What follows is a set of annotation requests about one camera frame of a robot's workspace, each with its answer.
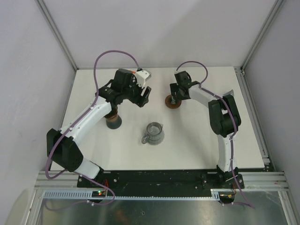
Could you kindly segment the clear glass dripper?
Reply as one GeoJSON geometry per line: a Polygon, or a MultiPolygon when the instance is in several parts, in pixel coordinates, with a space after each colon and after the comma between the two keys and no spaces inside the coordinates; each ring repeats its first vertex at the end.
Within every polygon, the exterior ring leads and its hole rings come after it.
{"type": "Polygon", "coordinates": [[[164,131],[161,127],[147,127],[144,136],[141,139],[142,144],[158,145],[165,138],[164,131]]]}

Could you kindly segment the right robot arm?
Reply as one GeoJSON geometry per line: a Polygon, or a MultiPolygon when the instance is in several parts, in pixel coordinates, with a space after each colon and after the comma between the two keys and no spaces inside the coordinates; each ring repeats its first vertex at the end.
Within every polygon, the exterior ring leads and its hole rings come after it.
{"type": "Polygon", "coordinates": [[[174,74],[176,83],[170,84],[171,94],[165,98],[170,109],[180,107],[183,100],[192,99],[208,108],[212,131],[218,140],[218,164],[216,182],[221,188],[239,182],[238,168],[234,159],[234,139],[241,125],[241,117],[231,94],[219,96],[204,88],[200,82],[192,81],[186,71],[174,74]]]}

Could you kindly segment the clear glass funnel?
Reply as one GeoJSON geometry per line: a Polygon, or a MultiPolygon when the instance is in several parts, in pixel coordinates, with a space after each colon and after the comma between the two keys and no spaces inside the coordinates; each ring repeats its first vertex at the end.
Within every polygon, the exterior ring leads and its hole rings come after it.
{"type": "Polygon", "coordinates": [[[234,97],[234,90],[230,90],[224,94],[224,96],[231,95],[234,97]]]}

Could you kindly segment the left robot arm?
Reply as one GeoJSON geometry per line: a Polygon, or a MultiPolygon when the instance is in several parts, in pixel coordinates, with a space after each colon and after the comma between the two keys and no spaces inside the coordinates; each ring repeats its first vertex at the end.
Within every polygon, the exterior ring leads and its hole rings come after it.
{"type": "Polygon", "coordinates": [[[104,178],[99,173],[100,167],[83,156],[79,144],[99,120],[115,114],[117,106],[124,100],[129,100],[138,107],[147,104],[151,88],[146,86],[146,82],[150,78],[151,72],[145,69],[118,69],[113,79],[97,88],[95,97],[81,115],[59,130],[52,128],[48,131],[48,159],[66,171],[86,176],[87,182],[93,187],[101,186],[104,178]]]}

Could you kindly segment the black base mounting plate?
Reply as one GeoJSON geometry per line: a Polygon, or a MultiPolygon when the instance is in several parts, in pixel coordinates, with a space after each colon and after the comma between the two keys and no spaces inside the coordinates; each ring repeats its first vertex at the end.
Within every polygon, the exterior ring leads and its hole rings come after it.
{"type": "Polygon", "coordinates": [[[220,183],[217,169],[207,170],[114,170],[101,171],[95,181],[119,194],[189,194],[207,193],[211,189],[244,189],[244,180],[238,173],[239,182],[220,183]]]}

